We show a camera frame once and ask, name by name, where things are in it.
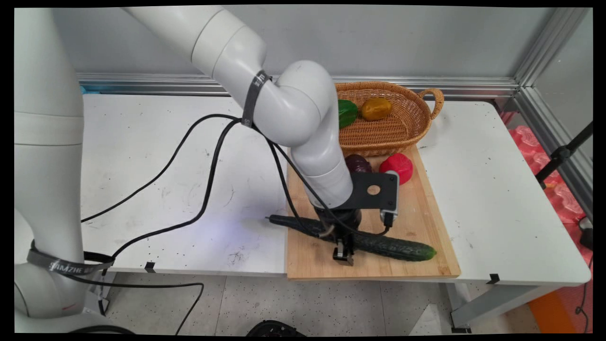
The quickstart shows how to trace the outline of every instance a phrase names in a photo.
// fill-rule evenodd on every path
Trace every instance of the gray wall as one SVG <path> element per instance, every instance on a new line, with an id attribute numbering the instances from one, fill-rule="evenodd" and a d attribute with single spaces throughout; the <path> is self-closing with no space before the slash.
<path id="1" fill-rule="evenodd" d="M 299 59 L 332 75 L 512 76 L 551 8 L 226 5 L 268 45 L 265 69 Z M 118 8 L 56 8 L 78 72 L 199 73 Z"/>
<path id="2" fill-rule="evenodd" d="M 593 120 L 593 10 L 551 60 L 535 86 L 572 137 Z M 581 150 L 593 158 L 593 138 Z"/>

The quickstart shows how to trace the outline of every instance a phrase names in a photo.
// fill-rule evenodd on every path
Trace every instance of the black tape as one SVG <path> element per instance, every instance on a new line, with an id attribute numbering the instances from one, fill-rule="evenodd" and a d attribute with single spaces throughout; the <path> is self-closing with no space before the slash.
<path id="1" fill-rule="evenodd" d="M 453 334 L 471 334 L 471 328 L 450 328 Z"/>
<path id="2" fill-rule="evenodd" d="M 498 281 L 500 281 L 499 274 L 490 274 L 490 281 L 486 284 L 495 284 Z"/>
<path id="3" fill-rule="evenodd" d="M 253 81 L 250 82 L 250 87 L 248 87 L 246 101 L 244 102 L 244 112 L 242 112 L 242 124 L 249 128 L 253 126 L 253 115 L 255 113 L 257 97 L 259 96 L 259 92 L 261 92 L 261 88 L 268 79 L 271 79 L 271 77 L 269 77 L 265 71 L 261 70 L 253 78 Z"/>
<path id="4" fill-rule="evenodd" d="M 147 264 L 145 264 L 145 271 L 149 272 L 150 274 L 155 274 L 156 271 L 153 270 L 153 266 L 156 265 L 156 263 L 154 262 L 147 262 Z"/>

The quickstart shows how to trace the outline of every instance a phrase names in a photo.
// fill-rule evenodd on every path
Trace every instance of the basket handle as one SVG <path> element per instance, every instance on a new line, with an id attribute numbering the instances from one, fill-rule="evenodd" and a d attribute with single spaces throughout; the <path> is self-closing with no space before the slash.
<path id="1" fill-rule="evenodd" d="M 444 94 L 440 89 L 432 87 L 419 92 L 418 95 L 423 99 L 427 93 L 432 94 L 436 98 L 436 105 L 433 107 L 433 112 L 430 116 L 430 118 L 433 120 L 442 110 L 442 106 L 444 105 Z"/>

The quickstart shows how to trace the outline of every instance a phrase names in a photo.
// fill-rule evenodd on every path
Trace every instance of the wicker basket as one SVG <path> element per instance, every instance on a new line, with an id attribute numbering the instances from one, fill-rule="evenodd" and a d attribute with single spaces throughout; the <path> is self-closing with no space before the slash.
<path id="1" fill-rule="evenodd" d="M 358 108 L 371 97 L 383 97 L 391 102 L 391 113 L 383 120 L 366 121 L 358 114 L 354 123 L 339 131 L 339 143 L 345 156 L 371 157 L 406 150 L 425 136 L 431 121 L 444 105 L 444 95 L 438 89 L 416 94 L 386 82 L 340 83 L 336 88 L 340 100 L 352 101 Z M 423 100 L 426 93 L 432 93 L 436 98 L 433 112 Z"/>

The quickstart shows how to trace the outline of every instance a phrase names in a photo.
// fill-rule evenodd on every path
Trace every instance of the cucumber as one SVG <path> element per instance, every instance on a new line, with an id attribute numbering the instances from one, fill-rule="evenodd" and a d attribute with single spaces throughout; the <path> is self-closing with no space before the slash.
<path id="1" fill-rule="evenodd" d="M 358 107 L 352 101 L 339 101 L 339 129 L 349 126 L 358 117 Z"/>
<path id="2" fill-rule="evenodd" d="M 299 225 L 294 217 L 272 214 L 269 216 L 269 221 L 270 223 L 286 226 L 312 237 L 316 236 L 313 233 L 317 234 L 324 231 L 322 223 L 316 219 L 301 218 L 301 223 L 305 225 L 305 229 Z M 334 243 L 332 236 L 321 239 Z M 356 250 L 393 259 L 408 260 L 410 262 L 430 260 L 437 253 L 436 250 L 429 245 L 416 241 L 385 237 L 384 235 L 380 237 L 366 237 L 356 234 L 353 236 L 353 242 Z"/>

